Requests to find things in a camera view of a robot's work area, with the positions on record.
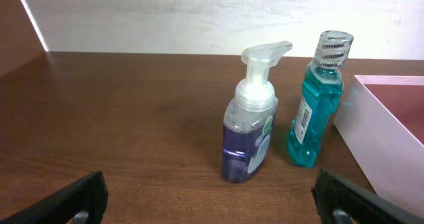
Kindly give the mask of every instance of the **open container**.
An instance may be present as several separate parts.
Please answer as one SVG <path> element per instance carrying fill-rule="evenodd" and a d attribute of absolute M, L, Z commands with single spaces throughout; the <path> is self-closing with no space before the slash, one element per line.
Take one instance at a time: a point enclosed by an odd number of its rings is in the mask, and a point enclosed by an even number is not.
<path fill-rule="evenodd" d="M 355 76 L 334 123 L 376 193 L 424 217 L 424 77 Z"/>

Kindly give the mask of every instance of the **hand soap bottle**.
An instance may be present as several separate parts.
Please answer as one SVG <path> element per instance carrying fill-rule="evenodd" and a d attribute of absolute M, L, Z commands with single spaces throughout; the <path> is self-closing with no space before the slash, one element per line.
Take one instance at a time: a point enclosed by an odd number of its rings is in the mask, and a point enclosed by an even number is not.
<path fill-rule="evenodd" d="M 283 41 L 242 53 L 246 78 L 238 83 L 224 116 L 222 176 L 229 182 L 248 180 L 265 158 L 278 104 L 268 73 L 292 46 Z"/>
<path fill-rule="evenodd" d="M 321 33 L 312 61 L 306 67 L 302 100 L 291 124 L 288 152 L 297 166 L 312 168 L 321 150 L 321 137 L 342 95 L 342 68 L 353 36 L 346 32 Z"/>

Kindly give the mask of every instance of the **green logo on label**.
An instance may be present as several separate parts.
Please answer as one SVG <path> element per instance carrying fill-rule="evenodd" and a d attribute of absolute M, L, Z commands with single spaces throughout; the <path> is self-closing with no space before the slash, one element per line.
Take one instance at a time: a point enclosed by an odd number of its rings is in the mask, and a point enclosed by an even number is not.
<path fill-rule="evenodd" d="M 272 116 L 270 116 L 265 122 L 264 128 L 262 130 L 263 135 L 266 135 L 266 134 L 268 134 L 268 132 L 270 132 L 271 125 L 272 125 Z"/>

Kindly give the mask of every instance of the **pump nozzle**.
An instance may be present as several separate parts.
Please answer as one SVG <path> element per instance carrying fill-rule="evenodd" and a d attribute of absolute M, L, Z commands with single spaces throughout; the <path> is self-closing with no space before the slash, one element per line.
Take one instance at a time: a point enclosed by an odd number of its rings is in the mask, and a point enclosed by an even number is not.
<path fill-rule="evenodd" d="M 273 106 L 275 91 L 268 82 L 270 67 L 293 47 L 287 41 L 253 46 L 243 51 L 241 60 L 247 64 L 246 79 L 236 87 L 235 102 L 247 111 L 261 112 Z"/>
<path fill-rule="evenodd" d="M 270 67 L 277 65 L 280 58 L 292 48 L 292 43 L 283 41 L 244 49 L 241 60 L 248 66 L 246 85 L 265 85 Z"/>

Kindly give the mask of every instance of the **purple liquid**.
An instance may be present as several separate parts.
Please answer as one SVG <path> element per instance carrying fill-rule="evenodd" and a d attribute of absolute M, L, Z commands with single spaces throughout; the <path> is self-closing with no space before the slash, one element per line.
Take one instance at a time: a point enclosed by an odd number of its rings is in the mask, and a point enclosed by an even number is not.
<path fill-rule="evenodd" d="M 251 158 L 257 154 L 261 141 L 268 135 L 271 135 L 273 127 L 274 122 L 272 122 L 270 131 L 263 135 L 263 127 L 259 127 L 249 133 L 241 134 L 228 129 L 224 125 L 222 163 L 222 176 L 224 179 L 232 183 L 241 183 L 255 175 L 261 167 L 263 160 L 257 168 L 251 173 L 248 173 Z"/>

